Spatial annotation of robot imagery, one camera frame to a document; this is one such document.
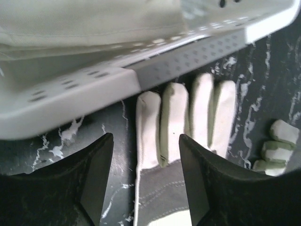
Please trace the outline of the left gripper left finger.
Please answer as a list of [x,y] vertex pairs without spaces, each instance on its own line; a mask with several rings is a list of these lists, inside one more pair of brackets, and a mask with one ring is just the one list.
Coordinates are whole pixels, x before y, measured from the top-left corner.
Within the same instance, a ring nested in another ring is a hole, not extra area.
[[113,135],[106,133],[32,173],[1,175],[1,225],[99,225],[113,147]]

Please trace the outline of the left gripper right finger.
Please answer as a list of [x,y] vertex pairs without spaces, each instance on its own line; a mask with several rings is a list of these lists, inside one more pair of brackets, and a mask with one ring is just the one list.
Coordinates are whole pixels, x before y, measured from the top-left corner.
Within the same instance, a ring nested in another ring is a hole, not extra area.
[[242,168],[179,137],[182,170],[194,226],[298,226],[301,171],[273,177]]

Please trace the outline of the corner glove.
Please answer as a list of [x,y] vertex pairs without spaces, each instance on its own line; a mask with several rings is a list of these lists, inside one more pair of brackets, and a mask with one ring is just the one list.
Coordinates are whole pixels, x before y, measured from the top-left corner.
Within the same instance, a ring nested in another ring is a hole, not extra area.
[[236,114],[236,84],[198,75],[191,90],[171,82],[162,94],[146,91],[136,103],[136,226],[191,225],[179,149],[186,134],[225,158]]

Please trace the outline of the work glove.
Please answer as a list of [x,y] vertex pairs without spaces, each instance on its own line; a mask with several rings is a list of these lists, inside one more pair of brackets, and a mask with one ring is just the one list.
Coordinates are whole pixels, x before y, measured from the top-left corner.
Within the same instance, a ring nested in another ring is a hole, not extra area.
[[252,170],[269,176],[279,176],[301,168],[301,130],[276,120],[269,130],[271,140],[265,141],[261,158]]

